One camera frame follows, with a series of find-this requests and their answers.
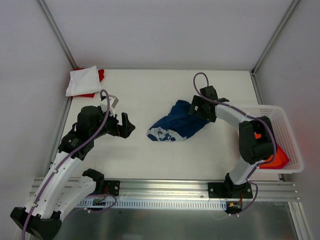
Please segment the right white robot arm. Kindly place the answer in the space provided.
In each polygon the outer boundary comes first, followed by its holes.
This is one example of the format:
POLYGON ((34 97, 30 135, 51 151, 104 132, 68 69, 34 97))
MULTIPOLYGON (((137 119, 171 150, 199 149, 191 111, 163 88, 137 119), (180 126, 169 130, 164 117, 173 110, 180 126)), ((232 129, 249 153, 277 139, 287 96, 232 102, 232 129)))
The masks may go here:
POLYGON ((266 160, 277 153, 277 144, 267 116, 254 117, 218 98, 211 85, 200 89, 200 95, 193 96, 189 115, 214 123, 217 119, 233 126, 238 132, 240 158, 236 166, 226 174, 223 182, 208 183, 208 196, 223 199, 252 199, 249 177, 266 160))

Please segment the blue printed t shirt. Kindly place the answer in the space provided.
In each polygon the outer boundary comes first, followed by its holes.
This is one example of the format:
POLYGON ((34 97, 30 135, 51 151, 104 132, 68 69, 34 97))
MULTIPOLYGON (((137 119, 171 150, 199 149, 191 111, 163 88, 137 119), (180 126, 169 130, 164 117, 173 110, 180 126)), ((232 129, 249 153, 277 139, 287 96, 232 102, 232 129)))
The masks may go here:
POLYGON ((189 115, 190 107, 189 102, 178 100, 168 115, 148 129, 146 136, 154 142, 183 142, 191 138, 209 121, 196 115, 189 115))

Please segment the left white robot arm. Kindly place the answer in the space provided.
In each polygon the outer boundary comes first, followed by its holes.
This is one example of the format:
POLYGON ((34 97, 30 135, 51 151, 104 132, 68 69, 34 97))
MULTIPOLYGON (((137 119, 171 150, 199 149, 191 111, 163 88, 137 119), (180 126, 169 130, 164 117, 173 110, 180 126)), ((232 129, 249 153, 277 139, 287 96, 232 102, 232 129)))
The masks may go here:
POLYGON ((104 135, 128 138, 135 130, 127 113, 110 113, 109 107, 85 106, 77 115, 71 130, 61 139, 55 160, 31 200, 23 207, 15 207, 10 217, 26 234, 41 240, 52 240, 63 220, 86 196, 102 194, 105 188, 103 173, 87 169, 71 190, 62 194, 72 172, 84 161, 94 147, 94 141, 104 135))

